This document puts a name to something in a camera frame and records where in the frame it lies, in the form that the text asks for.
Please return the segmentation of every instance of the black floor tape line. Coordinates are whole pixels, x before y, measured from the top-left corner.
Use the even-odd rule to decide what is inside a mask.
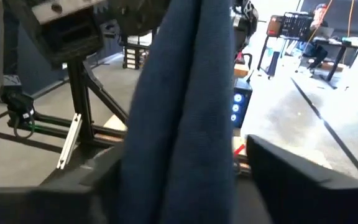
[[[304,93],[304,91],[300,88],[300,86],[296,83],[296,81],[291,77],[291,81],[293,82],[293,84],[295,85],[296,89],[299,91],[299,93],[302,95],[303,99],[306,100],[306,102],[309,104],[310,108],[314,111],[314,113],[317,115],[317,117],[323,121],[324,126],[326,127],[326,129],[328,130],[328,132],[330,133],[330,135],[334,138],[334,140],[338,143],[339,147],[341,147],[342,151],[345,153],[345,155],[351,160],[351,162],[353,163],[353,165],[356,167],[356,169],[358,170],[358,160],[356,159],[356,157],[353,155],[353,153],[351,152],[351,150],[345,145],[345,143],[342,141],[342,139],[338,136],[338,134],[336,134],[336,132],[334,131],[334,129],[331,127],[331,125],[329,125],[329,123],[324,120],[324,118],[321,116],[321,113],[319,112],[319,110],[317,109],[317,107],[315,107],[315,105],[311,102],[311,100],[308,98],[308,96],[306,95],[306,93]]]

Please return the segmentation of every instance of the white bracket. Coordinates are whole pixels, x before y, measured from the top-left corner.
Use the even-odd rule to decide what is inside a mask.
[[[60,154],[59,161],[57,162],[57,169],[64,169],[71,158],[74,145],[77,141],[78,134],[80,133],[82,118],[80,114],[75,113],[73,121],[71,122],[70,129],[66,137],[65,144],[63,145],[62,153]]]

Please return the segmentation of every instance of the gray wall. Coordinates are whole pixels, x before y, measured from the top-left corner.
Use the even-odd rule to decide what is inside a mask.
[[[89,58],[90,62],[108,57],[121,52],[116,40],[105,40],[105,48],[95,57]],[[49,63],[35,48],[23,28],[19,32],[19,71],[18,75],[22,81],[23,89],[28,94],[34,94],[45,87],[61,80],[67,74],[65,70],[53,71]]]
[[[302,11],[313,10],[320,3],[328,3],[329,1],[324,0],[305,0],[302,5]],[[349,11],[351,8],[351,0],[333,0],[325,20],[328,25],[335,28],[334,35],[339,37],[347,36],[347,25],[349,19]],[[355,0],[352,21],[351,21],[351,36],[358,37],[358,0]],[[334,58],[339,51],[335,47],[326,47],[329,52],[328,57]],[[355,50],[348,49],[346,51],[345,63],[350,64],[353,61]]]

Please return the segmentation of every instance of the red cable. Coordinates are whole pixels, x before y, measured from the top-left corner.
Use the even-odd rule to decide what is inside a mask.
[[[242,144],[238,149],[234,151],[234,155],[238,155],[243,149],[245,149],[246,146]]]

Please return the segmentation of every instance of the black cable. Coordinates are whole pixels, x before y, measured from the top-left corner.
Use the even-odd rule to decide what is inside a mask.
[[[251,72],[251,74],[248,76],[248,78],[247,78],[247,83],[250,83],[251,82],[251,76],[252,76],[252,74],[254,74],[254,70],[252,69],[252,72]]]
[[[34,119],[34,116],[28,110],[27,110],[27,113],[30,116],[29,118],[30,118],[30,125],[31,125],[30,134],[28,134],[27,136],[21,136],[17,132],[17,130],[19,129],[20,117],[18,115],[16,115],[15,124],[13,126],[13,133],[14,133],[15,137],[17,137],[19,139],[28,139],[29,137],[31,137],[35,133],[35,119]]]

